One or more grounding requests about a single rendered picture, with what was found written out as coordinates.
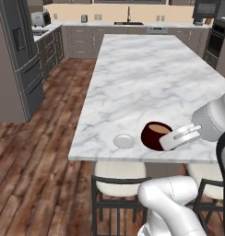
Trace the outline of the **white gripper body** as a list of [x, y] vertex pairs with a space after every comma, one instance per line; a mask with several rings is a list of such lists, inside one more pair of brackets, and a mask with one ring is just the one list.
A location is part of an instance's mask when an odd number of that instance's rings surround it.
[[201, 125], [189, 124], [177, 128], [160, 138], [160, 145], [165, 151], [176, 149], [200, 137]]

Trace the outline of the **dark red cup of tea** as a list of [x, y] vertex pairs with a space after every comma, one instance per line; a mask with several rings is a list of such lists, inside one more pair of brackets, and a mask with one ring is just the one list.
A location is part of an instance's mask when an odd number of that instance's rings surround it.
[[160, 122], [149, 122], [145, 125], [141, 133], [141, 142], [147, 148], [162, 151], [160, 138], [170, 133], [172, 129]]

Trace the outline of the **white saucer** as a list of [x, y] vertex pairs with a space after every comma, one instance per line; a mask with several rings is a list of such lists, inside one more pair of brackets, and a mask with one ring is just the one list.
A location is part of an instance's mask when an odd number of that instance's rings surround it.
[[135, 139], [128, 134], [120, 134], [113, 139], [113, 143], [118, 148], [131, 148], [135, 145]]

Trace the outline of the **white cushioned black stool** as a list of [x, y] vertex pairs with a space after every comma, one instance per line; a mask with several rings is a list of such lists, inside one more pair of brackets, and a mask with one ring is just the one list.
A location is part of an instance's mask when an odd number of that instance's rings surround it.
[[190, 206], [194, 206], [193, 211], [207, 233], [207, 224], [212, 213], [223, 211], [223, 207], [218, 206], [224, 191], [219, 165], [189, 163], [186, 165], [186, 175], [192, 177], [198, 187], [197, 197]]
[[120, 236], [121, 209], [133, 210], [133, 222], [136, 222], [136, 212], [142, 209], [142, 222], [146, 222], [148, 210], [138, 203], [137, 190], [147, 179], [146, 166], [143, 162], [96, 162], [91, 176], [93, 236], [103, 236], [97, 232], [97, 211], [100, 211], [100, 221], [103, 221], [104, 209], [117, 211], [117, 233], [114, 236]]

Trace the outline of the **stainless dishwasher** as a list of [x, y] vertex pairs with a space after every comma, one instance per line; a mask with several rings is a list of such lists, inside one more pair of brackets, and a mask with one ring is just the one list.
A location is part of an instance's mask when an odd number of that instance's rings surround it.
[[150, 35], [167, 35], [168, 32], [169, 32], [168, 28], [147, 27], [147, 34]]

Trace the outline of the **black sink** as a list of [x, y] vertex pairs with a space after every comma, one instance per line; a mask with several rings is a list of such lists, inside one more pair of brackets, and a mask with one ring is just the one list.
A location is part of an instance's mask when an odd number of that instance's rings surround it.
[[125, 22], [125, 21], [115, 21], [113, 22], [113, 25], [126, 25], [126, 26], [143, 26], [144, 24], [142, 22], [132, 22], [132, 21], [129, 21], [129, 22]]

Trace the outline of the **black microwave oven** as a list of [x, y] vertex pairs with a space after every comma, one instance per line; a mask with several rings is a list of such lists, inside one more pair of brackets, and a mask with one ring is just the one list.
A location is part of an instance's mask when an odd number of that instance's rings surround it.
[[219, 7], [220, 0], [195, 0], [193, 18], [215, 18]]

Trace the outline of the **grey base cupboard run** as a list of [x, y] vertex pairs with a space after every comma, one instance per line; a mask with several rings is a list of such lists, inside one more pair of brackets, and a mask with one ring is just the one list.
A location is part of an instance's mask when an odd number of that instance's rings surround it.
[[[209, 28], [168, 28], [168, 34], [176, 36], [198, 56], [203, 57]], [[54, 26], [51, 29], [35, 29], [34, 40], [41, 59], [43, 80], [53, 72], [64, 58], [92, 58], [99, 55], [105, 34], [147, 34], [145, 26]]]

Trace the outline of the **grey fridge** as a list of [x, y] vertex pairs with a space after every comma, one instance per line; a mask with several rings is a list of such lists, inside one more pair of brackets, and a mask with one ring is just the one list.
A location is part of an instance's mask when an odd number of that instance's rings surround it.
[[27, 0], [0, 0], [0, 122], [26, 123], [44, 100]]

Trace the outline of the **silver toaster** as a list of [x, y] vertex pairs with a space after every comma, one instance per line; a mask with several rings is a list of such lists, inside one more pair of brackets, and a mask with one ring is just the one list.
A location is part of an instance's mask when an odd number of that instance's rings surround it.
[[33, 12], [31, 20], [34, 27], [45, 27], [51, 24], [51, 17], [47, 11]]

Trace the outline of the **black wall oven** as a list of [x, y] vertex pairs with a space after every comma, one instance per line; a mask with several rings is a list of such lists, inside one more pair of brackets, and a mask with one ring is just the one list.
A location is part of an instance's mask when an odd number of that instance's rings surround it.
[[217, 18], [207, 37], [203, 59], [225, 76], [225, 19]]

